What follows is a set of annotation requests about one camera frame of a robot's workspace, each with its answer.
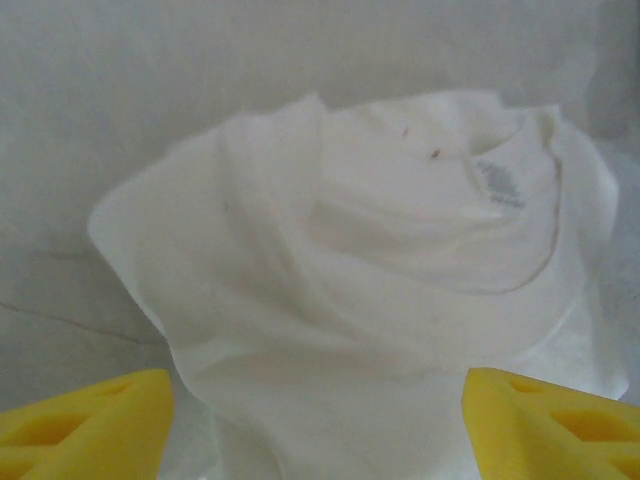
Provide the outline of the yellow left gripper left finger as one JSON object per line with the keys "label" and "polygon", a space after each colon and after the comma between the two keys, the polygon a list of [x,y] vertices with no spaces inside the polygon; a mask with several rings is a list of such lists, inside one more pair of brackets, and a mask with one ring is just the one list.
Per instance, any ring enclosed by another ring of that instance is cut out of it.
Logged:
{"label": "yellow left gripper left finger", "polygon": [[174,415],[170,376],[133,372],[1,414],[3,479],[156,479]]}

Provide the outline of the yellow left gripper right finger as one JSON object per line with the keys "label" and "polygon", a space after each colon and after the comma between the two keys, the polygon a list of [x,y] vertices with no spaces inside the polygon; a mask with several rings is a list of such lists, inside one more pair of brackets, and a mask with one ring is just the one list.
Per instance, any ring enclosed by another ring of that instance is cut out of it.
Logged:
{"label": "yellow left gripper right finger", "polygon": [[636,479],[639,409],[492,368],[468,371],[464,424],[484,479]]}

